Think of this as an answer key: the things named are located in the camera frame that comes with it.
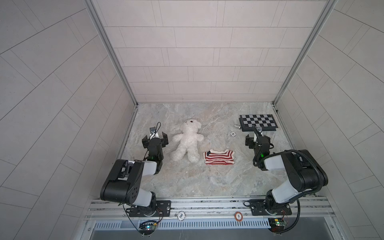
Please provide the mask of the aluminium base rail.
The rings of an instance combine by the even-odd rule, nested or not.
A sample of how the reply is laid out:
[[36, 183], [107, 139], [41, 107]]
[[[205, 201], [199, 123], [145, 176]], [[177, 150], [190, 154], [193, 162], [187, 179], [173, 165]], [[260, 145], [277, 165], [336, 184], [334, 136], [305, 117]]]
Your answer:
[[244, 201], [261, 199], [263, 196], [252, 197], [207, 197], [207, 198], [159, 198], [158, 201], [171, 201], [171, 211], [165, 220], [176, 220], [177, 213], [184, 211], [187, 220], [190, 219], [234, 219], [235, 212], [241, 212], [244, 219], [287, 217], [294, 220], [296, 215], [301, 217], [334, 217], [335, 213], [326, 197], [304, 197], [299, 202], [289, 204], [292, 215], [282, 216], [252, 216], [251, 209], [243, 205]]

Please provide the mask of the right circuit board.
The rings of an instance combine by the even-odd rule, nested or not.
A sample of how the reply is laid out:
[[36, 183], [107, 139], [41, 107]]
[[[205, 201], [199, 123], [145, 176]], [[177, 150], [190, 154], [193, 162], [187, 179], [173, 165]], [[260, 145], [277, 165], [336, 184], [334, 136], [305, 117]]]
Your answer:
[[276, 218], [269, 218], [268, 221], [269, 221], [269, 225], [270, 225], [269, 230], [272, 233], [283, 231], [287, 225], [285, 220], [279, 219], [279, 218], [277, 218], [277, 219]]

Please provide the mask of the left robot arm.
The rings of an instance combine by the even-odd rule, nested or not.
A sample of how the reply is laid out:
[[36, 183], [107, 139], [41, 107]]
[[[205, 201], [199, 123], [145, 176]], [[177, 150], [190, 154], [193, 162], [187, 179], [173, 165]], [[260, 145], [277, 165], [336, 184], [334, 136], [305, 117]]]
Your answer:
[[163, 148], [168, 136], [144, 137], [143, 147], [149, 155], [143, 160], [116, 160], [100, 192], [100, 199], [130, 207], [130, 217], [168, 217], [171, 201], [158, 201], [154, 192], [141, 189], [142, 177], [156, 175], [163, 165]]

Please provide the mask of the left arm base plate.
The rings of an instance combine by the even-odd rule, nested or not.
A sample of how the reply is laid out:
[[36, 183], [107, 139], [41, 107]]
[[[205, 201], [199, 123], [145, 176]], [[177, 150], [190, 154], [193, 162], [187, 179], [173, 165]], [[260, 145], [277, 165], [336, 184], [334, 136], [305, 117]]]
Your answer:
[[169, 217], [171, 211], [171, 201], [156, 201], [148, 207], [132, 206], [128, 212], [130, 217]]

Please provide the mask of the black white chessboard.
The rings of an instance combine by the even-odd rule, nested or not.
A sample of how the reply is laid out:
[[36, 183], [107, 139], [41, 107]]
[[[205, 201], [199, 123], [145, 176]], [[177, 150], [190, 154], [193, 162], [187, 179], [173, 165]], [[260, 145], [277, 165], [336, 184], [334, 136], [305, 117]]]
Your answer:
[[278, 128], [272, 114], [240, 115], [239, 121], [243, 132], [252, 132], [254, 128], [261, 128], [262, 131], [276, 131]]

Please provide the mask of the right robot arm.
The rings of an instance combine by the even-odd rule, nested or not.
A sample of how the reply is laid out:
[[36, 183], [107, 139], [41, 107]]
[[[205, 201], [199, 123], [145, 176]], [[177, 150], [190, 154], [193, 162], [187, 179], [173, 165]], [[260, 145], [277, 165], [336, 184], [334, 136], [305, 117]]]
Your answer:
[[271, 154], [270, 150], [274, 147], [271, 139], [260, 133], [253, 138], [247, 135], [245, 145], [254, 150], [255, 167], [262, 171], [284, 170], [288, 176], [288, 180], [266, 193], [265, 200], [244, 202], [254, 216], [290, 215], [290, 204], [319, 192], [329, 182], [325, 171], [307, 150], [285, 150]]

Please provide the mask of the left circuit board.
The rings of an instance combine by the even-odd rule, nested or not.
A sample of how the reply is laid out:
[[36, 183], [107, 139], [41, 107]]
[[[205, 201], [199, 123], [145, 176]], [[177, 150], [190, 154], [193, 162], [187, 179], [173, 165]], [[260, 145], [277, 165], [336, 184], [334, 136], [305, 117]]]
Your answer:
[[154, 220], [145, 221], [139, 224], [139, 233], [143, 236], [151, 235], [158, 227], [159, 223]]

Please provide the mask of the white teddy bear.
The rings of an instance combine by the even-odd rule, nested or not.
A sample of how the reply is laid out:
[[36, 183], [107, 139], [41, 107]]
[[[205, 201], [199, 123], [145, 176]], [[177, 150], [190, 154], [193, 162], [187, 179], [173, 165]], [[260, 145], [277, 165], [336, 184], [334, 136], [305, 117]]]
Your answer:
[[171, 153], [173, 161], [180, 161], [185, 154], [187, 154], [188, 160], [191, 163], [199, 161], [198, 143], [202, 142], [205, 138], [202, 134], [198, 133], [201, 127], [202, 124], [195, 119], [186, 120], [181, 125], [182, 133], [173, 137], [173, 141], [179, 143], [177, 149]]

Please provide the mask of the circuit board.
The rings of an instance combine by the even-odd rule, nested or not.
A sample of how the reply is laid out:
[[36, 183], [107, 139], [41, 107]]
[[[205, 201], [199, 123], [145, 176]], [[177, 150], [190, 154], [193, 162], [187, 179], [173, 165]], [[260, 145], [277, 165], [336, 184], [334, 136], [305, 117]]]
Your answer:
[[269, 230], [272, 233], [283, 231], [287, 225], [285, 220], [279, 219], [279, 218], [277, 218], [277, 219], [276, 218], [269, 218], [268, 221], [269, 221], [269, 225], [270, 225]]
[[158, 227], [159, 223], [154, 220], [145, 221], [139, 224], [139, 233], [143, 236], [151, 235]]

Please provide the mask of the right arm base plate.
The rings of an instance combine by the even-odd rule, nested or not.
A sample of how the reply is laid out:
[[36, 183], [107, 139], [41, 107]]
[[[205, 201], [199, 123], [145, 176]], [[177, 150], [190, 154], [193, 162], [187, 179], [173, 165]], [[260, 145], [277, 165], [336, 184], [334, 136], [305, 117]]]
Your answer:
[[253, 199], [244, 201], [243, 205], [251, 209], [252, 216], [292, 215], [292, 210], [288, 203], [278, 204], [274, 200]]

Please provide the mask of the white poker chip on rail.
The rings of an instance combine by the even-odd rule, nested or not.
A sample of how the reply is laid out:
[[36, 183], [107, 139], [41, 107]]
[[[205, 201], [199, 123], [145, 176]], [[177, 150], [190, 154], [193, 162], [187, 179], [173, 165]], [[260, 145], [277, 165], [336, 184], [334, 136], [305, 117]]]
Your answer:
[[177, 218], [179, 221], [183, 221], [186, 218], [186, 214], [184, 211], [180, 211], [177, 213]]

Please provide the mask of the red white striped sweater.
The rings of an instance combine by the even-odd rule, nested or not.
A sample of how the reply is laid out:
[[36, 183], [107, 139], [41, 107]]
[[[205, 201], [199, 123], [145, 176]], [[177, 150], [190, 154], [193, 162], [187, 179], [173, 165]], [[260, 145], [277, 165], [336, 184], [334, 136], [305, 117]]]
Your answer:
[[235, 163], [235, 152], [232, 150], [215, 151], [209, 150], [203, 153], [206, 165], [233, 165]]

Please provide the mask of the red poker chip on rail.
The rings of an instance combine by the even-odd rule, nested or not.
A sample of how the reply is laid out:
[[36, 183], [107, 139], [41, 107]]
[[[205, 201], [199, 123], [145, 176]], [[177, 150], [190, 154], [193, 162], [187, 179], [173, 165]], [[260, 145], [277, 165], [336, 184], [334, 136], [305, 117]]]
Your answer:
[[243, 220], [243, 215], [241, 212], [235, 212], [235, 220], [238, 221], [238, 222], [241, 222]]

